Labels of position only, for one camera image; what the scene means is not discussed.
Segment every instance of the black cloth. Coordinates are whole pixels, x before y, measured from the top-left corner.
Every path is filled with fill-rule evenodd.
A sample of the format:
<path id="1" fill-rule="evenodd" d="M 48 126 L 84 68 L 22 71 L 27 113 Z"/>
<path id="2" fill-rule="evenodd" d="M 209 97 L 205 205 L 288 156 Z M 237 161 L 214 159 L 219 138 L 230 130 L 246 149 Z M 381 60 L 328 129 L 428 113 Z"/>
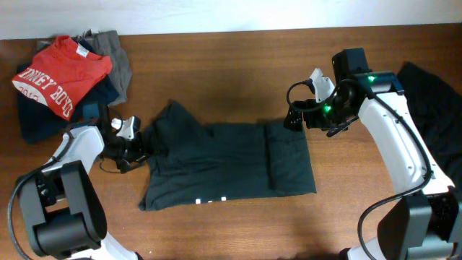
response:
<path id="1" fill-rule="evenodd" d="M 172 103 L 144 136 L 168 153 L 148 159 L 151 179 L 140 210 L 316 192 L 305 133 L 282 121 L 201 126 Z"/>
<path id="2" fill-rule="evenodd" d="M 78 43 L 88 51 L 94 53 L 92 46 L 84 40 L 77 40 Z M 23 72 L 30 64 L 18 66 L 17 73 Z M 99 102 L 109 104 L 118 97 L 118 93 L 109 77 L 104 77 L 98 82 L 76 105 L 75 111 L 69 121 L 57 116 L 46 105 L 25 97 L 20 92 L 17 93 L 17 110 L 19 124 L 21 127 L 22 138 L 34 144 L 47 139 L 60 130 L 66 128 L 69 123 L 77 122 L 83 115 L 83 106 L 87 103 Z"/>
<path id="3" fill-rule="evenodd" d="M 462 186 L 462 97 L 439 77 L 406 63 L 398 73 L 409 112 L 437 164 Z"/>

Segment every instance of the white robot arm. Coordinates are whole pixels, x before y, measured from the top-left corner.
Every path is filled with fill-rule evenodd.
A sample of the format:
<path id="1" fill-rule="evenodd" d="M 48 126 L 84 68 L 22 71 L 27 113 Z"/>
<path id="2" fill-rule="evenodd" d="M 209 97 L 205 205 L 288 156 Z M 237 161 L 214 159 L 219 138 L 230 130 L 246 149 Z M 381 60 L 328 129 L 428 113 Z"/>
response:
<path id="1" fill-rule="evenodd" d="M 149 156 L 138 132 L 139 119 L 119 121 L 123 131 L 114 132 L 108 107 L 99 104 L 85 106 L 84 118 L 84 123 L 66 130 L 61 145 L 44 166 L 18 180 L 9 204 L 10 235 L 19 254 L 29 259 L 12 229 L 12 202 L 18 193 L 27 238 L 38 256 L 141 260 L 140 255 L 125 249 L 107 232 L 103 207 L 88 178 L 99 156 L 115 160 L 122 173 L 138 167 Z M 67 200 L 68 207 L 45 209 L 62 199 Z"/>
<path id="2" fill-rule="evenodd" d="M 396 193 L 369 207 L 358 223 L 361 246 L 341 252 L 343 259 L 434 259 L 462 255 L 462 193 L 437 165 L 407 108 L 404 90 L 389 71 L 372 72 L 364 50 L 348 49 L 332 58 L 336 87 L 320 69 L 287 92 L 284 126 L 328 131 L 332 137 L 360 119 L 371 133 Z M 291 102 L 290 91 L 307 85 L 315 99 Z M 387 202 L 400 199 L 382 219 L 378 236 L 362 240 L 362 221 Z"/>

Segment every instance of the wood grain surface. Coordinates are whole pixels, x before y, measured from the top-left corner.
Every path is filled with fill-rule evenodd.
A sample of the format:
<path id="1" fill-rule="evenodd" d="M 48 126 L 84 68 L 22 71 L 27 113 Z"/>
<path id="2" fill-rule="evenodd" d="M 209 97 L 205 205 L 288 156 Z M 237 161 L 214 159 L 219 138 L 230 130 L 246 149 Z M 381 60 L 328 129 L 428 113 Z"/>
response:
<path id="1" fill-rule="evenodd" d="M 128 102 L 116 108 L 140 117 L 142 126 L 177 100 L 200 122 L 257 122 L 284 118 L 285 94 L 314 68 L 334 78 L 331 57 L 363 47 L 370 68 L 399 71 L 412 61 L 462 93 L 462 26 L 357 27 L 268 32 L 227 32 L 121 37 L 133 69 Z M 11 78 L 31 60 L 34 40 L 0 41 L 0 259 L 18 259 L 6 229 L 6 205 L 16 178 L 43 164 L 60 136 L 26 144 L 17 119 Z M 307 88 L 293 100 L 310 98 Z M 110 233 L 144 259 L 320 259 L 358 245 L 357 221 L 367 206 L 393 194 L 390 178 L 372 137 L 360 123 L 328 139 L 306 131 L 317 194 L 248 199 L 141 212 L 149 169 L 125 175 L 93 167 L 90 179 L 105 209 Z M 112 162 L 105 167 L 114 169 Z M 365 222 L 365 237 L 391 208 Z M 27 243 L 21 212 L 14 226 Z"/>

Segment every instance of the folded t-shirt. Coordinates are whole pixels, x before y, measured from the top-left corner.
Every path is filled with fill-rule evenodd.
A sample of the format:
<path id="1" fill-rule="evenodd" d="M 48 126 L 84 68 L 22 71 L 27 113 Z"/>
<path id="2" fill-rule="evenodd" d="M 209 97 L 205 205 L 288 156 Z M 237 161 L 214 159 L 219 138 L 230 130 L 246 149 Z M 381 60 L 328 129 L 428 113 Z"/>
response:
<path id="1" fill-rule="evenodd" d="M 172 103 L 143 135 L 168 153 L 148 159 L 141 210 L 316 192 L 305 133 L 282 121 L 201 126 Z"/>
<path id="2" fill-rule="evenodd" d="M 111 69 L 108 56 L 91 53 L 63 35 L 37 53 L 12 82 L 24 96 L 70 120 L 75 106 Z"/>
<path id="3" fill-rule="evenodd" d="M 78 43 L 93 52 L 92 47 L 85 40 L 78 40 Z M 20 65 L 17 73 L 23 72 L 29 64 Z M 64 129 L 69 123 L 77 122 L 83 115 L 83 106 L 88 103 L 109 104 L 118 97 L 109 76 L 98 82 L 76 105 L 70 121 L 57 116 L 49 107 L 29 99 L 22 93 L 17 93 L 17 111 L 19 125 L 21 127 L 22 138 L 29 143 L 34 144 L 41 140 L 47 139 Z"/>

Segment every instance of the white wall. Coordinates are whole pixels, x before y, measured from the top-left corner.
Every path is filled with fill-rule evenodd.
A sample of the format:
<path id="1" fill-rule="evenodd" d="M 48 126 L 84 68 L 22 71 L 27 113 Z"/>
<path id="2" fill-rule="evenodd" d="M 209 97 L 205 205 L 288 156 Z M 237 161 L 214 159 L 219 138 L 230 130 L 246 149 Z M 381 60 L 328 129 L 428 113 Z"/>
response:
<path id="1" fill-rule="evenodd" d="M 462 22 L 462 0 L 0 1 L 0 39 Z"/>

